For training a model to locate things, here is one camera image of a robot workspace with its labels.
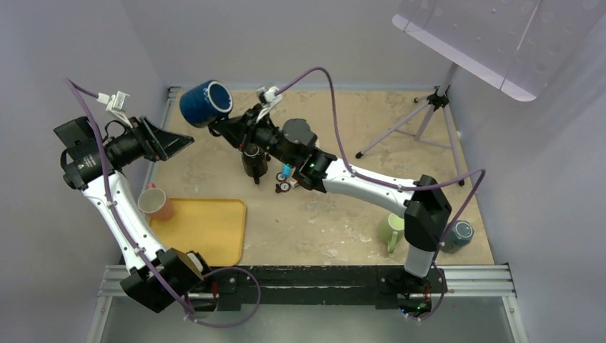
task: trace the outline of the yellow tray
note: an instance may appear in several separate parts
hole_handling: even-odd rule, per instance
[[[199,252],[213,267],[228,267],[242,257],[246,205],[238,199],[171,198],[174,217],[151,219],[149,226],[167,248]]]

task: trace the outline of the tripod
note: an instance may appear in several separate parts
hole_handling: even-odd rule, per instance
[[[407,136],[412,136],[412,137],[414,137],[415,141],[418,141],[420,143],[425,143],[425,144],[429,144],[429,145],[433,145],[433,146],[439,146],[439,147],[445,148],[445,149],[451,149],[452,156],[454,157],[454,166],[457,168],[457,175],[460,176],[461,174],[463,174],[461,159],[460,159],[459,152],[457,150],[457,145],[456,145],[458,136],[457,136],[457,132],[455,130],[455,124],[452,122],[452,112],[450,111],[450,106],[448,105],[448,103],[449,103],[448,89],[450,88],[452,79],[455,77],[455,74],[457,73],[458,69],[459,69],[459,66],[456,63],[452,63],[450,65],[450,69],[448,69],[448,72],[446,74],[446,77],[444,78],[444,81],[442,82],[441,85],[435,87],[436,90],[433,94],[414,98],[413,101],[415,103],[418,103],[424,99],[421,106],[417,107],[417,109],[415,109],[411,114],[407,115],[402,120],[397,122],[397,124],[392,126],[391,129],[387,130],[381,137],[377,138],[374,142],[369,144],[367,147],[360,150],[356,154],[356,158],[357,159],[362,158],[362,156],[364,156],[364,154],[366,154],[370,149],[372,149],[375,145],[380,143],[383,139],[385,139],[391,133],[397,132],[399,134],[405,134]],[[425,107],[427,107],[427,112],[425,113],[423,122],[417,129],[416,133],[411,134],[409,132],[399,130],[400,126],[406,124],[410,119],[414,118],[417,114],[421,113],[421,111]],[[448,130],[448,138],[450,140],[450,145],[438,144],[438,143],[434,143],[433,141],[421,140],[421,136],[423,135],[423,132],[427,128],[427,125],[429,124],[430,119],[432,118],[433,114],[440,107],[442,107],[443,111],[444,111],[444,120],[446,121],[446,127]],[[465,184],[464,180],[459,181],[460,186],[463,186],[464,184]]]

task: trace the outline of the gray wall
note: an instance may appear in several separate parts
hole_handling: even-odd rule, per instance
[[[52,129],[83,115],[61,78],[130,92],[131,115],[158,119],[164,84],[119,1],[0,4],[0,340],[83,342],[105,264],[105,223],[65,185]],[[100,105],[89,102],[94,113]],[[127,167],[139,189],[146,164]]]
[[[606,18],[537,100],[467,72],[452,108],[497,263],[509,262],[531,342],[603,342]]]
[[[324,66],[340,88],[438,84],[448,62],[392,25],[400,0],[122,0],[160,77],[250,89]],[[304,80],[323,87],[322,75]]]

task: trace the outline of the mug handle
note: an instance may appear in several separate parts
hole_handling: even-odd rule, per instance
[[[387,243],[387,252],[388,253],[392,253],[394,252],[394,250],[396,249],[396,243],[397,243],[397,232],[393,231],[392,232],[392,238],[390,239],[389,243]]]

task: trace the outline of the green mug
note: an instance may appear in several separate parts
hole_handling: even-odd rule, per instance
[[[404,237],[404,220],[390,213],[377,227],[377,238],[387,244],[387,252],[392,253],[396,244]]]

